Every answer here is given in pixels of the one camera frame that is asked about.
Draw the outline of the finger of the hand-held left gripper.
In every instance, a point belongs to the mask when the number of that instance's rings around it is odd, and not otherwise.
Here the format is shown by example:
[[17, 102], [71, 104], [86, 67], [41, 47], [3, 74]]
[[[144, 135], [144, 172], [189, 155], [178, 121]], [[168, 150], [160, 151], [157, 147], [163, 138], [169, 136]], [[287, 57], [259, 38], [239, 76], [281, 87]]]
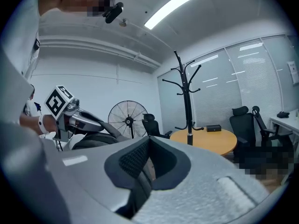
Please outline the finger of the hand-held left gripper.
[[77, 116], [81, 122], [85, 122], [85, 123], [87, 123], [87, 122], [96, 122], [96, 123], [102, 122], [102, 120], [100, 118], [96, 117], [92, 113], [87, 112], [85, 110], [77, 110]]
[[88, 119], [82, 116], [70, 117], [70, 126], [73, 126], [81, 131], [102, 131], [104, 127], [100, 124], [99, 119]]

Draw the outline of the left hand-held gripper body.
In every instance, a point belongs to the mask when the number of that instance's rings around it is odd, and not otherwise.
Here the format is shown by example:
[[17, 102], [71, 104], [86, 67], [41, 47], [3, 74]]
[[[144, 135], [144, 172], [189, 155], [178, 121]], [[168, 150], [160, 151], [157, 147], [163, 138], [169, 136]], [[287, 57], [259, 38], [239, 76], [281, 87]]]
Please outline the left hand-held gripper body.
[[68, 141], [73, 133], [66, 123], [79, 110], [79, 100], [65, 86], [56, 85], [44, 104], [56, 121], [57, 132], [53, 140]]

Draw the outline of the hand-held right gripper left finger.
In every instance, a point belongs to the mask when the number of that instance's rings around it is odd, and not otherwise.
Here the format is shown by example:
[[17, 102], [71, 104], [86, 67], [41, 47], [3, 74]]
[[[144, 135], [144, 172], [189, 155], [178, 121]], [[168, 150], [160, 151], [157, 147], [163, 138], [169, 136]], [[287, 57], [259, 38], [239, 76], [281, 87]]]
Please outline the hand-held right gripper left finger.
[[64, 199], [71, 224], [132, 224], [128, 213], [139, 208], [151, 191], [151, 173], [144, 165], [134, 181], [135, 190], [116, 187], [107, 176], [106, 159], [132, 140], [102, 147], [59, 152], [53, 141], [43, 140], [47, 164]]

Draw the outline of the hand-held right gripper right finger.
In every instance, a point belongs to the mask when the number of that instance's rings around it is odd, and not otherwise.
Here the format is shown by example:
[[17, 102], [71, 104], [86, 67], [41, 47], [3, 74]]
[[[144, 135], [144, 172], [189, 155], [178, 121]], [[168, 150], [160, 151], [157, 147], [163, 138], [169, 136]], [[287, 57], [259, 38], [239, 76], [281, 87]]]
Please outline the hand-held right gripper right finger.
[[166, 140], [191, 162], [186, 178], [174, 189], [153, 190], [132, 217], [136, 224], [239, 224], [253, 223], [245, 215], [268, 196], [254, 177], [211, 151]]

